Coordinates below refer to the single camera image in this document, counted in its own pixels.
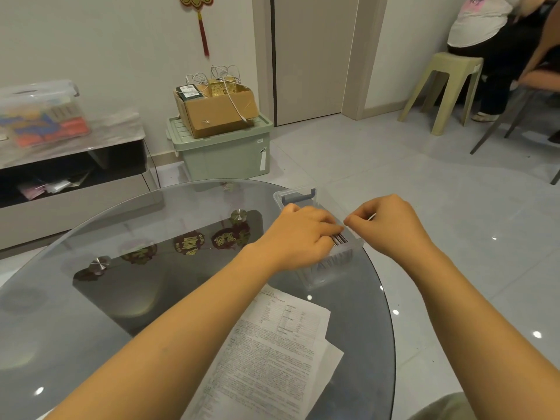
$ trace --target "orange chair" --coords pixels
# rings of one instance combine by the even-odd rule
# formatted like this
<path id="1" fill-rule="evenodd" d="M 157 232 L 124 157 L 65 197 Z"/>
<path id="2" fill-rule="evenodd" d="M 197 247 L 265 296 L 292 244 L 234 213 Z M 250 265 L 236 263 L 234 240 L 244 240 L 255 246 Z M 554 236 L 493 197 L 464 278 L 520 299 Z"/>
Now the orange chair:
<path id="1" fill-rule="evenodd" d="M 508 109 L 500 115 L 498 120 L 494 122 L 490 128 L 488 128 L 488 131 L 486 131 L 477 145 L 471 150 L 471 155 L 488 140 L 512 112 L 519 109 L 519 113 L 504 136 L 504 138 L 508 138 L 527 114 L 529 104 L 538 91 L 560 92 L 560 73 L 551 70 L 537 69 L 549 50 L 553 47 L 560 46 L 560 1 L 553 7 L 542 30 L 543 34 L 539 46 L 519 78 L 519 84 L 521 86 L 519 97 L 512 101 Z M 558 180 L 560 180 L 560 171 L 558 171 L 550 183 L 554 185 Z"/>

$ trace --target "person's left hand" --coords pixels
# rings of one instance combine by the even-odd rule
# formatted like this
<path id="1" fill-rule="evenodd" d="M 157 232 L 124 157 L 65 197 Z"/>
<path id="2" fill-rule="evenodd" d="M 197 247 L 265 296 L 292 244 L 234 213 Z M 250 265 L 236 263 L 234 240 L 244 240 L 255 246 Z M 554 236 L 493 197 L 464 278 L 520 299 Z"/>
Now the person's left hand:
<path id="1" fill-rule="evenodd" d="M 266 257 L 275 272 L 308 267 L 329 254 L 333 234 L 344 227 L 322 209 L 291 203 L 264 235 L 253 243 L 257 256 Z"/>

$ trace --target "transparent storage box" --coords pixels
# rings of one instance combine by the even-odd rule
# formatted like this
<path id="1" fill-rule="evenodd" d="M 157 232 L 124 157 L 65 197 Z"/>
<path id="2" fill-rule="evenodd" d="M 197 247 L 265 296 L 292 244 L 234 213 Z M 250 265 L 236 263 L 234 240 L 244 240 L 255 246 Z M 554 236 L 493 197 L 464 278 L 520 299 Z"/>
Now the transparent storage box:
<path id="1" fill-rule="evenodd" d="M 0 88 L 0 130 L 20 147 L 90 132 L 72 81 Z"/>
<path id="2" fill-rule="evenodd" d="M 321 187 L 305 186 L 297 189 L 282 190 L 274 193 L 274 200 L 283 209 L 294 203 L 300 208 L 314 206 L 332 213 L 337 224 L 344 226 L 346 213 L 334 201 L 329 192 Z M 352 260 L 355 250 L 363 247 L 363 239 L 352 230 L 344 227 L 339 235 L 333 236 L 334 246 L 329 255 L 318 264 L 297 271 L 298 276 L 308 290 L 313 290 L 333 282 L 342 276 L 342 270 Z"/>

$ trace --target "round glass table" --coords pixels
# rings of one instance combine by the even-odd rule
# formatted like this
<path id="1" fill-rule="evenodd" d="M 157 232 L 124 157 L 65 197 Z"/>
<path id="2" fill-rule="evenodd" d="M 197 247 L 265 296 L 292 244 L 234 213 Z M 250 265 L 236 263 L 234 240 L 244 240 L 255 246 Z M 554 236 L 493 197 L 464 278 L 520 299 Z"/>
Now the round glass table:
<path id="1" fill-rule="evenodd" d="M 34 420 L 133 336 L 262 235 L 284 188 L 198 181 L 136 197 L 48 246 L 0 288 L 0 418 Z M 379 277 L 357 251 L 340 277 L 307 290 L 295 273 L 272 287 L 331 311 L 344 352 L 309 419 L 389 419 L 393 327 Z"/>

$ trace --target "plastic stool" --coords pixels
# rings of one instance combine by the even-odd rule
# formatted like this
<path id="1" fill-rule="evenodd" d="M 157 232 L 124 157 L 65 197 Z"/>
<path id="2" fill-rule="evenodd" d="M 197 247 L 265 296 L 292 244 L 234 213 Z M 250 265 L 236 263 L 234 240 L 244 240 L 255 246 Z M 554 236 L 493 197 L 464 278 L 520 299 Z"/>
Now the plastic stool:
<path id="1" fill-rule="evenodd" d="M 436 71 L 436 77 L 433 80 L 430 91 L 428 91 L 428 96 L 422 106 L 422 112 L 427 112 L 433 107 L 441 93 L 441 90 L 444 88 L 445 83 L 447 83 L 447 87 L 440 105 L 440 110 L 437 113 L 438 116 L 436 118 L 436 122 L 433 125 L 432 134 L 441 135 L 444 133 L 445 125 L 447 124 L 449 117 L 451 117 L 453 108 L 455 107 L 455 103 L 457 103 L 458 95 L 465 84 L 466 78 L 472 74 L 473 76 L 470 80 L 469 92 L 466 95 L 465 109 L 463 110 L 463 117 L 461 118 L 461 123 L 465 126 L 466 120 L 468 119 L 470 110 L 473 106 L 472 102 L 474 100 L 474 93 L 477 90 L 483 62 L 484 59 L 481 57 L 455 56 L 454 54 L 443 52 L 433 55 L 430 64 L 424 71 L 424 75 L 416 85 L 414 93 L 408 100 L 404 110 L 401 112 L 399 121 L 402 122 L 407 118 L 407 115 L 416 101 L 416 98 L 420 94 L 420 91 L 424 88 L 424 85 L 430 78 L 432 72 Z"/>

